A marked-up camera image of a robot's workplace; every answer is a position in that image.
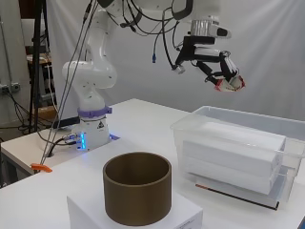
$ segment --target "orange object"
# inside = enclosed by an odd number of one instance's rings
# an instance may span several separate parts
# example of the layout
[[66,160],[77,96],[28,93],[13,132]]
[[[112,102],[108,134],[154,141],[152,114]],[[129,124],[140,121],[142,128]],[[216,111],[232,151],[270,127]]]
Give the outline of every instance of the orange object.
[[31,168],[32,168],[33,170],[45,171],[46,173],[51,173],[51,172],[52,172],[52,169],[49,168],[47,165],[41,165],[41,164],[35,164],[35,163],[33,163],[33,164],[31,164],[30,166],[31,166]]

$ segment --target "clear plastic bin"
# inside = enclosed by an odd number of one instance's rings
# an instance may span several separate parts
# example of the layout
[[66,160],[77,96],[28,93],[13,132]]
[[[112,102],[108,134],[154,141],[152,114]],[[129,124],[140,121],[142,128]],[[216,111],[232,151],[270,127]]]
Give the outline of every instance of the clear plastic bin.
[[[271,150],[267,147],[253,145],[251,142],[235,141],[221,136],[206,135],[200,128],[206,123],[218,123],[236,128],[258,130],[265,133],[286,136],[286,139],[280,149]],[[197,187],[211,189],[217,193],[241,198],[275,209],[280,201],[288,201],[301,159],[305,157],[305,122],[262,114],[249,114],[213,107],[202,107],[174,123],[172,129],[178,153],[179,170],[185,179],[193,182]],[[247,185],[241,185],[243,187],[240,187],[224,182],[223,180],[189,173],[186,169],[188,168],[187,163],[189,162],[187,160],[189,158],[185,153],[186,148],[184,147],[190,142],[200,144],[200,141],[213,142],[219,146],[230,145],[239,148],[243,147],[247,152],[258,151],[260,154],[276,154],[280,158],[280,166],[275,170],[276,176],[270,192],[256,192],[245,188],[248,187]]]

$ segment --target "white cardboard base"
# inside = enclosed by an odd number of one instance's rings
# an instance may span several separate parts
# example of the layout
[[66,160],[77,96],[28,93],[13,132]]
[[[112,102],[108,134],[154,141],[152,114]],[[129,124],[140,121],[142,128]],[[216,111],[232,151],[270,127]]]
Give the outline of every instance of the white cardboard base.
[[103,188],[87,188],[78,194],[68,196],[71,229],[201,229],[202,209],[173,192],[171,212],[155,224],[130,227],[111,220],[104,206]]

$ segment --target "white backdrop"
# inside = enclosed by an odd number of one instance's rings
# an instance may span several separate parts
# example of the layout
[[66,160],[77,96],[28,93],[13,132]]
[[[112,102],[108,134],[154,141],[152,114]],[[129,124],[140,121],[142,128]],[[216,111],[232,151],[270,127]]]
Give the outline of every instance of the white backdrop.
[[[88,2],[48,1],[57,97],[64,85],[61,68],[70,60]],[[139,98],[188,112],[211,105],[305,120],[304,12],[304,0],[223,0],[220,23],[232,31],[233,38],[218,41],[215,46],[232,53],[247,84],[242,92],[233,94],[216,92],[190,64],[183,75],[172,73],[161,39],[157,63],[153,64],[154,36],[141,37],[111,22],[107,49],[119,77],[114,88],[101,93],[110,105]],[[141,27],[149,31],[153,24],[146,21]],[[178,26],[176,43],[189,29],[189,25]],[[175,60],[177,52],[172,49],[171,55]],[[76,107],[72,92],[65,117],[76,115]]]

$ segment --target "blue led light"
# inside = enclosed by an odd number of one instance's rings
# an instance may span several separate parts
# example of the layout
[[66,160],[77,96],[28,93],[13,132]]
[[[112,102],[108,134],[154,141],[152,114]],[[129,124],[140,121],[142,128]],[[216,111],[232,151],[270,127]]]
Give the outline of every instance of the blue led light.
[[80,143],[82,145],[82,150],[86,150],[85,135],[81,134],[80,137],[81,137],[81,142]]

